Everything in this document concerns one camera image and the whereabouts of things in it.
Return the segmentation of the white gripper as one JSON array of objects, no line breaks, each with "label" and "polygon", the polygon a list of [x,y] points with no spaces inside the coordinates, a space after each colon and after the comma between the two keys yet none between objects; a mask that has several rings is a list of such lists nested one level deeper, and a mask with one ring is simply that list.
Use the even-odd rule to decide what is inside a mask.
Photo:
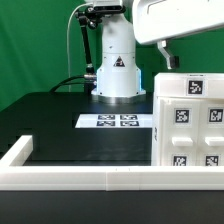
[{"label": "white gripper", "polygon": [[136,40],[159,41],[157,48],[171,70],[179,67],[179,57],[166,40],[224,27],[224,0],[134,0],[132,18]]}]

